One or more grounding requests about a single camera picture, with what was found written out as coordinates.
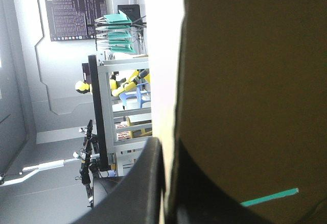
gray door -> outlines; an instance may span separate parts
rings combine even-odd
[[[2,172],[26,138],[3,0],[0,0],[0,26],[0,172]]]

green folder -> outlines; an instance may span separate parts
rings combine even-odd
[[[132,23],[132,21],[122,11],[119,11],[119,14],[104,15],[104,17],[109,24]]]
[[[132,44],[132,41],[128,40],[128,39],[114,39],[114,40],[110,40],[109,45],[118,45],[118,44]]]
[[[108,22],[128,21],[128,17],[125,14],[110,14],[104,15],[104,17]]]
[[[127,31],[124,32],[109,32],[108,33],[108,39],[112,40],[112,39],[126,39],[126,38],[131,38],[132,36],[130,35],[130,33],[128,33]]]
[[[111,29],[130,29],[131,26],[129,25],[112,25],[112,26],[101,26],[101,27],[97,27],[96,30],[98,31],[107,31],[107,30],[111,30]]]
[[[130,44],[126,46],[112,46],[109,49],[112,52],[135,53],[135,50]]]

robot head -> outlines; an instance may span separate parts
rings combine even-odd
[[[90,85],[86,82],[79,81],[76,83],[75,89],[78,93],[86,94],[90,92]]]

yellow humanoid robot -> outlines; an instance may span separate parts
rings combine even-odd
[[[148,69],[135,70],[131,77],[123,82],[117,89],[112,89],[112,95],[119,96],[123,92],[134,89],[137,84],[140,83],[140,79],[145,79],[148,83],[150,83],[150,74]]]
[[[119,96],[121,93],[134,89],[140,82],[140,79],[145,79],[150,83],[150,74],[148,69],[138,69],[128,79],[122,79],[116,81],[116,76],[113,74],[110,76],[109,83],[113,96]],[[92,84],[88,84],[83,81],[78,81],[75,85],[75,89],[78,93],[86,94],[92,93]]]

blue plastic chair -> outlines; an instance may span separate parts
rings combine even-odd
[[[145,85],[145,84],[147,84],[147,83],[138,84],[136,86],[136,92],[124,92],[124,93],[121,93],[119,95],[119,98],[123,102],[123,108],[124,109],[127,107],[127,99],[136,98],[139,108],[142,108],[144,103],[147,103],[147,102],[151,101],[150,99],[144,99],[143,98],[144,94],[150,94],[151,93],[151,92],[147,92],[145,90],[141,90],[142,86]]]

